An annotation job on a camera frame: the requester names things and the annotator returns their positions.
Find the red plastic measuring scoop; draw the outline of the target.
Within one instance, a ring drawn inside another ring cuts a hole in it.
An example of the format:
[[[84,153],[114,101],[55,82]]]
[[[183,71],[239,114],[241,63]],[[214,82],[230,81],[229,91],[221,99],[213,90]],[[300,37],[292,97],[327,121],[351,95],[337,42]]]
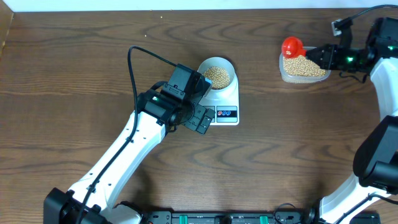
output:
[[[306,56],[303,42],[294,36],[290,36],[283,41],[281,51],[285,58],[296,58],[300,55]]]

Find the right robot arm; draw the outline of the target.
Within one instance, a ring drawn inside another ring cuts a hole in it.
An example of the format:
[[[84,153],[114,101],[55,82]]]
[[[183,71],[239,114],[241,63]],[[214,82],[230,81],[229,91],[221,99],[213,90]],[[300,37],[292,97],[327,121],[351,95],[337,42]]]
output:
[[[376,89],[380,123],[360,145],[353,172],[308,214],[307,223],[349,223],[377,200],[396,204],[397,194],[397,19],[377,18],[363,49],[351,47],[353,18],[332,22],[340,43],[307,51],[326,70],[363,72]]]

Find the white digital kitchen scale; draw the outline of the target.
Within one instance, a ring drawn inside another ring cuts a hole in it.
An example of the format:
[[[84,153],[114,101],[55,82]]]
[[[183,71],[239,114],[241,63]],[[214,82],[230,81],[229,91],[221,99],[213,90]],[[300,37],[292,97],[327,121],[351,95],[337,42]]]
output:
[[[200,104],[215,111],[211,122],[214,126],[236,126],[239,124],[239,88],[238,79],[226,90],[211,90],[203,97]]]

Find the soybeans in bowl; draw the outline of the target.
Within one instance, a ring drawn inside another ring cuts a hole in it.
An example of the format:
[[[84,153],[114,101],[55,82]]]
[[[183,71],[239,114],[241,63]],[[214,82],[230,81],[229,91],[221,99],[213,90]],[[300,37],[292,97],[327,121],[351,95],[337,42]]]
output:
[[[231,78],[225,68],[212,66],[208,68],[204,74],[207,79],[212,82],[213,90],[221,90],[226,88],[231,81]]]

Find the grey round bowl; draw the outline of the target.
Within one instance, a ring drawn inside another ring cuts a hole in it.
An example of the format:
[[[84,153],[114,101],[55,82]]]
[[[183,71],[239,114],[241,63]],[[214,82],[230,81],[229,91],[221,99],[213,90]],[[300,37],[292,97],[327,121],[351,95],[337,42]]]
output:
[[[221,89],[221,90],[226,90],[227,88],[232,87],[233,82],[236,81],[236,77],[235,77],[236,74],[235,74],[233,65],[225,58],[211,57],[201,63],[201,65],[198,68],[198,72],[203,75],[204,72],[212,66],[225,68],[231,78],[230,84],[226,88]]]

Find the clear plastic container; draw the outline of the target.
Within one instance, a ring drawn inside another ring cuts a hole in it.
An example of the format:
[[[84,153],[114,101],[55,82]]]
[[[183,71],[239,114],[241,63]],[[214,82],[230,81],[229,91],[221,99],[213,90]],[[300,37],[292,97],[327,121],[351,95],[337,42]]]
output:
[[[280,54],[280,56],[279,56],[280,74],[281,74],[283,81],[288,82],[288,83],[316,83],[316,82],[326,80],[331,73],[331,70],[326,70],[326,75],[320,76],[320,77],[300,77],[300,76],[289,75],[284,70],[282,57],[283,57],[283,55]]]

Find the soybeans in container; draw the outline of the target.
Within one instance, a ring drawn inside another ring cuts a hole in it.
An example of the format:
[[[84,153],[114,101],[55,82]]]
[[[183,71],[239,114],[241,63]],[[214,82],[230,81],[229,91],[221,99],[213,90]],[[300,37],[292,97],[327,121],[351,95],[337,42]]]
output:
[[[302,55],[296,58],[282,57],[282,59],[284,70],[289,75],[300,77],[320,77],[326,75],[326,70],[321,69],[316,63],[306,59]]]

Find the cardboard panel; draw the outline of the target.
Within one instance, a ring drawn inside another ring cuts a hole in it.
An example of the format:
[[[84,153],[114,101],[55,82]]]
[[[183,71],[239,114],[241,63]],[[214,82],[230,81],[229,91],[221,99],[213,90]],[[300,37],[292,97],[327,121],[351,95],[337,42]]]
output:
[[[4,50],[6,39],[11,28],[12,20],[14,18],[14,12],[9,6],[1,0],[0,2],[0,55]]]

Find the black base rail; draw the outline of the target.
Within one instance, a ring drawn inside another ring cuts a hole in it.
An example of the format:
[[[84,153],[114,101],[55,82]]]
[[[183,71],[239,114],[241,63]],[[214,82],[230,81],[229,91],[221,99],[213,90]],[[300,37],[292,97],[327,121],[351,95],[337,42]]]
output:
[[[301,223],[299,212],[273,213],[177,213],[156,211],[143,215],[140,224],[294,224]]]

